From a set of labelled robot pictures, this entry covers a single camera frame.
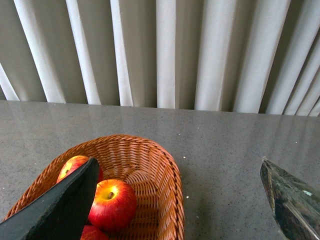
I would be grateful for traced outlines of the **worn left gripper right finger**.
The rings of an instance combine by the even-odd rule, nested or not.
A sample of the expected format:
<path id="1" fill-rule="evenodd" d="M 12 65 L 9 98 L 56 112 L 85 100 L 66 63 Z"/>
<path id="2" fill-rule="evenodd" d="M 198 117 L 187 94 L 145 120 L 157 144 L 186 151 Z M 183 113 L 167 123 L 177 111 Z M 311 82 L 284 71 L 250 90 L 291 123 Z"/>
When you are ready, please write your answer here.
<path id="1" fill-rule="evenodd" d="M 266 157 L 260 178 L 284 240 L 320 238 L 320 192 Z"/>

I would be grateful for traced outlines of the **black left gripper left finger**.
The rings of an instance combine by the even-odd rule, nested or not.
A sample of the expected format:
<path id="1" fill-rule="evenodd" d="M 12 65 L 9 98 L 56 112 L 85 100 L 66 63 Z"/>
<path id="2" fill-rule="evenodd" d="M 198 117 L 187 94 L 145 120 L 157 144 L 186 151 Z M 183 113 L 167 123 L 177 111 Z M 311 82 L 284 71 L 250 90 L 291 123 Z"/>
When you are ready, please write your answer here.
<path id="1" fill-rule="evenodd" d="M 86 163 L 0 224 L 2 240 L 79 240 L 96 193 L 100 166 Z"/>

